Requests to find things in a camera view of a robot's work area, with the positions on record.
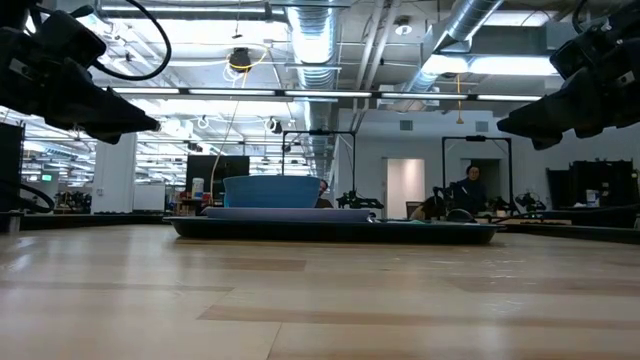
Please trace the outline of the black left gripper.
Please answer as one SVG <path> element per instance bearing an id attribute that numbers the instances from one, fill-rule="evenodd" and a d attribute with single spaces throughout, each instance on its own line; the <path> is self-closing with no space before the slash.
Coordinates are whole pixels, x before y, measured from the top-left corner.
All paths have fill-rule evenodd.
<path id="1" fill-rule="evenodd" d="M 120 97 L 96 86 L 78 64 L 63 64 L 65 38 L 57 31 L 34 36 L 0 29 L 0 105 L 44 116 L 64 130 L 80 128 L 115 145 L 122 134 L 157 130 L 159 122 Z"/>

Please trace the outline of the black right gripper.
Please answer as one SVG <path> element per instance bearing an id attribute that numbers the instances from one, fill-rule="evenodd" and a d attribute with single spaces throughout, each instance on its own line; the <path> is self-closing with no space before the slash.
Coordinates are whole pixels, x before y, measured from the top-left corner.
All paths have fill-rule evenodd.
<path id="1" fill-rule="evenodd" d="M 509 113 L 500 131 L 532 139 L 535 150 L 551 148 L 573 130 L 578 138 L 640 122 L 640 38 L 623 41 L 562 87 Z"/>

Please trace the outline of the blue bowl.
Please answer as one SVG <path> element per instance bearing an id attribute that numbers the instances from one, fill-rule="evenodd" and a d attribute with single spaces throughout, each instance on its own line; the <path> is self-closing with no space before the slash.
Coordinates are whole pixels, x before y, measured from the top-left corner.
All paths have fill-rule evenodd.
<path id="1" fill-rule="evenodd" d="M 253 175 L 223 180 L 230 208 L 313 208 L 321 180 L 311 176 Z"/>

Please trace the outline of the lavender round plate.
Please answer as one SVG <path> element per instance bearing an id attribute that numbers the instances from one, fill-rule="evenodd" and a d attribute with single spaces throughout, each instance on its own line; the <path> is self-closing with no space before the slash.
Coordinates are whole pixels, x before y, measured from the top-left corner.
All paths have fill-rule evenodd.
<path id="1" fill-rule="evenodd" d="M 207 208 L 203 214 L 219 220 L 283 222 L 367 222 L 366 209 L 335 208 Z"/>

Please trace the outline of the dark green serving tray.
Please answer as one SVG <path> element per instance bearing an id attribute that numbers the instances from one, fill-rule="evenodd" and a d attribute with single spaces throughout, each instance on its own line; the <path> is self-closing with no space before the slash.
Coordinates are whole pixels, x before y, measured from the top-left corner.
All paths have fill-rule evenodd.
<path id="1" fill-rule="evenodd" d="M 185 238 L 362 244 L 484 245 L 499 225 L 451 222 L 326 222 L 167 217 Z"/>

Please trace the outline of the white pillar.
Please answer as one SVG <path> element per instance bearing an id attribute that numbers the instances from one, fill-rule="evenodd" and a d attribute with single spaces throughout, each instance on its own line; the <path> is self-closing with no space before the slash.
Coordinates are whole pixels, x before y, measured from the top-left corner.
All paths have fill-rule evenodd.
<path id="1" fill-rule="evenodd" d="M 111 145 L 98 142 L 92 184 L 93 213 L 130 213 L 134 203 L 137 135 Z"/>

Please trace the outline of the black background cabinet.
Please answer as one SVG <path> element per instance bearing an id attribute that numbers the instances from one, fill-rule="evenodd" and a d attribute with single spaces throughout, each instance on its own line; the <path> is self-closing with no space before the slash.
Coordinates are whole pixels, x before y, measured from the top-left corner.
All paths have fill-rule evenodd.
<path id="1" fill-rule="evenodd" d="M 587 189 L 600 192 L 599 207 L 639 203 L 639 177 L 633 162 L 626 160 L 574 161 L 564 170 L 546 169 L 548 191 L 554 209 L 586 205 Z"/>

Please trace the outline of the black upright panel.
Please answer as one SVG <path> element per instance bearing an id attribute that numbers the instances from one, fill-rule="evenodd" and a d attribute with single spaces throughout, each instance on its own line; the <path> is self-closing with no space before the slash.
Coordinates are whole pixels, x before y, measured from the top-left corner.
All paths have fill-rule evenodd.
<path id="1" fill-rule="evenodd" d="M 24 129 L 0 123 L 0 213 L 17 208 Z"/>

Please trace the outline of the person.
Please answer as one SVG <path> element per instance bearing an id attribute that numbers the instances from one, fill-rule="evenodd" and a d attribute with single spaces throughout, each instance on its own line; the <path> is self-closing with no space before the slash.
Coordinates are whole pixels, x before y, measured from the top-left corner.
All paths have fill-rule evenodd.
<path id="1" fill-rule="evenodd" d="M 453 202 L 456 208 L 466 210 L 472 215 L 486 210 L 487 193 L 480 180 L 480 169 L 469 165 L 466 177 L 450 184 Z"/>
<path id="2" fill-rule="evenodd" d="M 315 204 L 316 208 L 332 208 L 333 205 L 330 200 L 323 197 L 325 192 L 328 190 L 328 183 L 324 180 L 320 180 L 319 194 Z"/>

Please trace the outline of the black computer monitor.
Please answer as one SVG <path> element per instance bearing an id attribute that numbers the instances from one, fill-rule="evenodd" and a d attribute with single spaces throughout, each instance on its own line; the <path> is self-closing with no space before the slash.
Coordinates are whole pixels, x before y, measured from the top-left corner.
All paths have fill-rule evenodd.
<path id="1" fill-rule="evenodd" d="M 248 176 L 250 158 L 248 156 L 189 155 L 186 167 L 186 191 L 194 194 L 195 178 L 204 180 L 203 191 L 215 198 L 222 198 L 225 192 L 223 180 L 228 177 Z"/>

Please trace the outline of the pale pink door panel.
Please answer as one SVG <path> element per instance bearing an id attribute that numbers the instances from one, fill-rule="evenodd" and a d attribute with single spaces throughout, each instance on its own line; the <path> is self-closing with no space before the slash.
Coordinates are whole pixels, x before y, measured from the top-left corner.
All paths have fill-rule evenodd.
<path id="1" fill-rule="evenodd" d="M 407 218 L 407 202 L 421 203 L 426 199 L 425 162 L 423 159 L 386 160 L 386 216 Z"/>

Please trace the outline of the overhead light bar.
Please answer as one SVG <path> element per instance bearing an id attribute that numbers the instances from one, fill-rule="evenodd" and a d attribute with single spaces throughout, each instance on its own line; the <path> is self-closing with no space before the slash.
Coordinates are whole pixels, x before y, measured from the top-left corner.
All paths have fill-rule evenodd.
<path id="1" fill-rule="evenodd" d="M 200 96 L 229 98 L 302 98 L 302 99 L 384 99 L 384 100 L 442 100 L 479 102 L 535 102 L 536 95 L 464 94 L 443 92 L 380 92 L 334 90 L 286 90 L 250 88 L 186 88 L 186 87 L 115 87 L 114 91 L 125 96 Z"/>

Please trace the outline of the black background rig frame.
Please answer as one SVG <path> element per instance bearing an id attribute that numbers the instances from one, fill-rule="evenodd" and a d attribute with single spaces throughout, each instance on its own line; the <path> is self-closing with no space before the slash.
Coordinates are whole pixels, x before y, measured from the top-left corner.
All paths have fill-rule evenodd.
<path id="1" fill-rule="evenodd" d="M 288 142 L 286 140 L 287 136 L 289 134 L 295 134 L 296 135 L 296 139 L 300 136 L 300 135 L 309 135 L 309 136 L 321 136 L 321 137 L 329 137 L 329 136 L 338 136 L 338 135 L 349 135 L 352 138 L 352 150 L 351 150 L 351 177 L 352 177 L 352 188 L 351 191 L 354 193 L 357 193 L 357 187 L 356 187 L 356 135 L 357 133 L 355 131 L 340 131 L 340 130 L 323 130 L 323 129 L 315 129 L 315 130 L 283 130 L 282 132 L 282 138 L 281 138 L 281 146 L 280 146 L 280 154 L 281 154 L 281 174 L 284 175 L 285 174 L 285 157 L 286 154 L 290 151 L 288 148 L 291 146 L 291 144 L 295 143 L 297 140 L 292 140 L 291 142 Z"/>
<path id="2" fill-rule="evenodd" d="M 441 179 L 442 185 L 447 185 L 447 148 L 446 142 L 448 140 L 461 140 L 465 142 L 487 142 L 491 141 L 494 145 L 497 145 L 498 141 L 503 141 L 507 144 L 507 159 L 508 159 L 508 191 L 509 191 L 509 202 L 514 202 L 514 189 L 513 189 L 513 148 L 512 148 L 512 140 L 508 137 L 487 137 L 483 135 L 467 135 L 467 136 L 444 136 L 441 137 Z"/>

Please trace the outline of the silver ventilation duct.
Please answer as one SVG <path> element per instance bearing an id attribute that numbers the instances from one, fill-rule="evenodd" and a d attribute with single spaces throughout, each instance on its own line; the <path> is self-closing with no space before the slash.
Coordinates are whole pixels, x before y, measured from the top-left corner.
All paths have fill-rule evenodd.
<path id="1" fill-rule="evenodd" d="M 291 31 L 294 59 L 302 68 L 296 70 L 302 90 L 334 90 L 337 70 L 339 10 L 332 7 L 288 7 L 286 15 Z M 335 130 L 337 103 L 317 99 L 304 103 L 304 119 L 308 130 Z"/>
<path id="2" fill-rule="evenodd" d="M 421 45 L 423 63 L 402 87 L 402 92 L 428 92 L 445 73 L 455 73 L 454 60 L 441 52 L 448 47 L 462 45 L 468 52 L 473 36 L 499 9 L 504 0 L 456 0 L 450 15 L 430 25 Z"/>

